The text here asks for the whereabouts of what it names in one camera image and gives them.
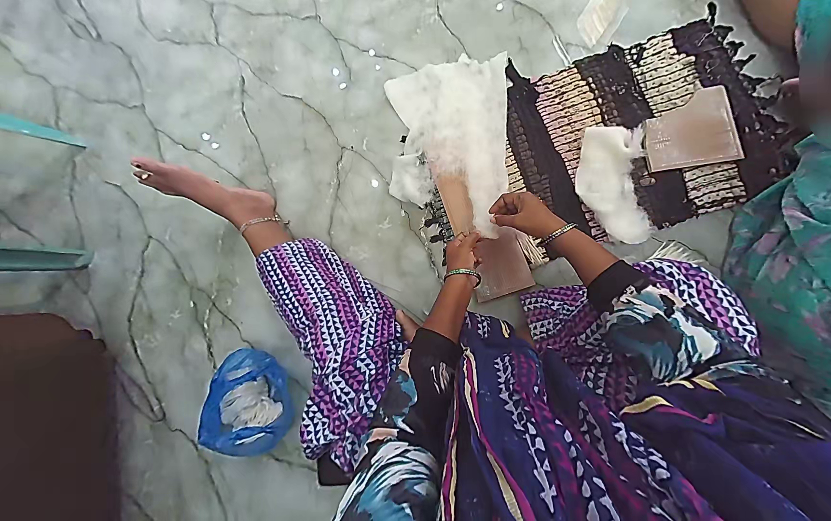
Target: wooden board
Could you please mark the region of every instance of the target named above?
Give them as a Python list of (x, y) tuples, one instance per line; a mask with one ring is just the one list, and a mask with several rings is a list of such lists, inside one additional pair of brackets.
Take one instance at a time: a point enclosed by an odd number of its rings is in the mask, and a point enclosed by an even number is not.
[[(436, 176), (435, 184), (455, 235), (472, 232), (473, 205), (462, 178), (455, 175)], [(477, 245), (476, 252), (483, 259), (477, 269), (483, 277), (477, 288), (478, 302), (492, 301), (535, 285), (515, 232), (502, 228), (501, 235), (498, 239), (483, 240)]]

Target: woven mat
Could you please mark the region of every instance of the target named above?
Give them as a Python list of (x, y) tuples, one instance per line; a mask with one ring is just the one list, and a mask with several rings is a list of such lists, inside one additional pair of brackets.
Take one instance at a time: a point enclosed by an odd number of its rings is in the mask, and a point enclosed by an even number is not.
[[(765, 79), (743, 74), (753, 59), (736, 59), (744, 46), (729, 41), (734, 28), (715, 24), (715, 9), (701, 19), (625, 49), (616, 45), (566, 69), (531, 81), (509, 64), (509, 190), (538, 195), (550, 209), (598, 241), (608, 240), (573, 186), (583, 131), (592, 126), (634, 128), (685, 105), (700, 88), (724, 85), (746, 159), (667, 172), (632, 172), (638, 202), (657, 229), (746, 202), (792, 172), (796, 159), (784, 123), (764, 110), (774, 99), (755, 95)], [(429, 204), (426, 226), (438, 225), (433, 241), (450, 239), (439, 198)], [(523, 244), (528, 262), (548, 262), (547, 251)]]

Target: purple printed fabric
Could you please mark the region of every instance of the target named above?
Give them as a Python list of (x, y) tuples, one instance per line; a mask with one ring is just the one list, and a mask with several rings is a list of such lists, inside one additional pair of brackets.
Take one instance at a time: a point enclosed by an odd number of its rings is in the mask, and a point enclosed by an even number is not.
[(468, 314), (443, 519), (719, 520), (560, 355)]
[(258, 273), (300, 351), (313, 392), (300, 423), (307, 458), (330, 452), (349, 474), (405, 349), (396, 310), (354, 267), (314, 239), (262, 252)]
[[(759, 355), (756, 324), (734, 291), (708, 270), (665, 259), (633, 266), (721, 330), (748, 357)], [(636, 371), (628, 357), (607, 347), (607, 314), (595, 310), (584, 286), (547, 288), (526, 293), (521, 301), (538, 353), (552, 350), (561, 355), (612, 411), (630, 404), (639, 383)]]

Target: blue plastic bag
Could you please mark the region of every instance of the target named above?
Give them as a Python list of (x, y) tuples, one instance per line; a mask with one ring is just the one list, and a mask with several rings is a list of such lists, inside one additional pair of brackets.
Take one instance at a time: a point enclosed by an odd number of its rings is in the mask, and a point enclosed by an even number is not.
[[(234, 429), (224, 424), (220, 405), (224, 396), (246, 382), (266, 380), (269, 396), (283, 405), (277, 419), (263, 427)], [(200, 413), (197, 441), (203, 447), (229, 456), (257, 456), (270, 451), (293, 424), (293, 405), (287, 390), (287, 372), (277, 360), (259, 349), (239, 349), (225, 357), (210, 380)]]

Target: bracelet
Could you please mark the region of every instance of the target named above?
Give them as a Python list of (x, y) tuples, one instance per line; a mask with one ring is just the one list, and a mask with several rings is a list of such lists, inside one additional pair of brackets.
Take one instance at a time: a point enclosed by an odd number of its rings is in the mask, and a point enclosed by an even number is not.
[(239, 226), (238, 227), (238, 232), (239, 233), (245, 233), (245, 228), (248, 228), (252, 224), (258, 224), (258, 223), (261, 223), (261, 222), (282, 222), (285, 226), (287, 224), (290, 224), (289, 221), (280, 219), (280, 216), (275, 214), (274, 217), (259, 217), (257, 219), (251, 219), (248, 222), (246, 222), (246, 223), (242, 224), (241, 226)]
[(451, 275), (473, 275), (477, 278), (477, 284), (474, 285), (474, 289), (479, 288), (479, 283), (483, 280), (483, 277), (479, 276), (479, 272), (477, 272), (477, 270), (450, 270), (444, 276), (444, 281), (448, 282), (448, 277), (450, 277)]
[(572, 230), (576, 227), (577, 227), (577, 225), (576, 225), (575, 222), (571, 222), (570, 224), (564, 224), (563, 226), (560, 227), (559, 230), (557, 230), (556, 232), (551, 233), (549, 236), (545, 237), (544, 240), (540, 242), (540, 244), (542, 246), (547, 246), (554, 239), (560, 237), (564, 233), (569, 232), (570, 230)]

